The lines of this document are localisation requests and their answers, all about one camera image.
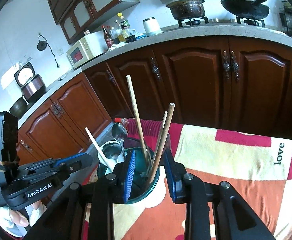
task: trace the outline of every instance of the microwave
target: microwave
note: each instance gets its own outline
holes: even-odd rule
[[[77,41],[67,51],[67,56],[74,67],[79,67],[107,50],[104,32],[99,31],[85,35]]]

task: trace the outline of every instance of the stove burner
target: stove burner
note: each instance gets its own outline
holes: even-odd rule
[[[200,19],[204,19],[205,23],[206,23],[206,24],[208,23],[208,18],[207,18],[207,17],[201,17]],[[184,20],[178,20],[178,21],[177,21],[179,27],[183,27],[183,24],[182,24],[183,21],[184,21]],[[186,25],[188,25],[188,26],[193,26],[193,25],[200,25],[200,23],[201,23],[200,20],[195,20],[195,19],[193,18],[193,20],[189,19],[189,21],[186,22]]]
[[[240,17],[236,17],[237,19],[237,23],[241,24],[240,19],[244,19],[244,18],[240,18]],[[252,25],[252,26],[259,26],[259,22],[261,22],[261,26],[265,27],[265,21],[264,20],[258,20],[258,19],[247,19],[244,20],[244,23],[247,23],[248,25]]]
[[[186,22],[186,25],[200,25],[200,20],[192,20],[189,22]]]

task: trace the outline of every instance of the power cord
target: power cord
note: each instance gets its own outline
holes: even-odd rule
[[[48,47],[51,49],[51,53],[52,53],[53,56],[54,56],[54,60],[55,60],[55,62],[56,62],[56,66],[57,66],[57,68],[59,68],[59,64],[58,64],[57,61],[56,61],[56,57],[55,57],[55,55],[54,55],[54,53],[53,53],[53,51],[52,51],[51,46],[48,44],[47,39],[46,39],[43,35],[39,34],[39,35],[38,35],[38,42],[40,42],[40,37],[43,37],[43,39],[46,41]]]

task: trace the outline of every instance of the metal spoon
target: metal spoon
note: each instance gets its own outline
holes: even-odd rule
[[[124,153],[124,141],[127,138],[127,130],[121,123],[115,123],[111,128],[111,135],[113,135],[114,139],[118,141],[122,147],[122,154],[125,160],[125,153]]]
[[[122,147],[118,143],[108,143],[103,148],[103,153],[105,154],[106,158],[116,160],[118,156],[122,152]]]

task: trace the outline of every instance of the chopstick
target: chopstick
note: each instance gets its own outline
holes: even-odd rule
[[[101,157],[104,160],[104,162],[107,164],[107,166],[113,172],[113,170],[115,168],[115,165],[113,165],[113,163],[111,163],[111,161],[106,158],[105,154],[102,152],[102,149],[99,147],[99,145],[97,144],[96,140],[94,139],[93,135],[90,133],[90,131],[88,130],[87,127],[85,128],[85,130],[86,130],[88,136],[90,137],[90,139],[92,140],[92,143],[94,144],[94,146],[97,149],[98,153],[101,155]]]
[[[134,115],[135,115],[135,119],[136,119],[136,124],[137,124],[138,135],[139,135],[139,139],[140,139],[140,143],[141,143],[141,147],[142,147],[142,152],[143,152],[143,155],[145,157],[145,163],[148,166],[149,163],[148,163],[148,157],[147,157],[147,149],[146,149],[146,145],[145,145],[145,142],[144,142],[142,124],[141,124],[141,119],[139,118],[139,113],[138,113],[138,108],[137,108],[137,103],[136,103],[136,98],[135,98],[132,79],[131,79],[130,75],[127,75],[126,79],[127,79],[127,83],[128,83],[128,89],[129,89],[129,93],[130,93],[130,98],[132,100],[133,111],[134,111]]]
[[[146,181],[145,187],[147,188],[154,180],[158,165],[159,165],[159,161],[160,158],[162,156],[163,153],[163,149],[165,146],[165,142],[166,142],[166,138],[167,138],[167,134],[168,134],[168,130],[170,127],[170,123],[172,121],[172,117],[173,117],[173,113],[174,113],[174,108],[175,108],[175,104],[174,103],[170,103],[169,104],[169,108],[168,108],[168,112],[167,112],[167,117],[166,117],[166,121],[164,124],[164,128],[163,128],[163,132],[161,134],[160,140],[159,140],[159,144],[158,144],[158,149],[155,153],[155,159],[152,162],[152,166],[150,169],[150,173],[148,175],[148,179]]]
[[[156,152],[158,150],[159,141],[160,141],[160,138],[161,138],[162,133],[163,133],[163,129],[164,129],[166,117],[167,117],[167,111],[165,111],[165,113],[164,113],[163,120],[162,120],[162,124],[161,124],[160,129],[159,129],[159,133],[158,133],[158,137],[157,137],[157,142],[156,142],[156,146],[155,146],[155,151],[154,151],[154,156],[153,156],[153,159],[151,161],[151,164],[152,165],[153,165],[154,160],[155,160],[155,157],[156,157]]]

